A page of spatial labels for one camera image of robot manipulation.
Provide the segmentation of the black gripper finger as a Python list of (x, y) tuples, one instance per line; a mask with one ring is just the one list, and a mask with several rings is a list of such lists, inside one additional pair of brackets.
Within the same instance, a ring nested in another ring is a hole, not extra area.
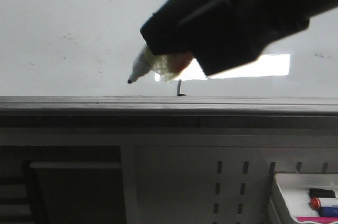
[(228, 0), (167, 0), (141, 27), (155, 55), (232, 52), (232, 10)]
[(270, 43), (307, 29), (308, 17), (281, 8), (235, 11), (224, 4), (191, 20), (191, 50), (207, 76), (255, 61)]

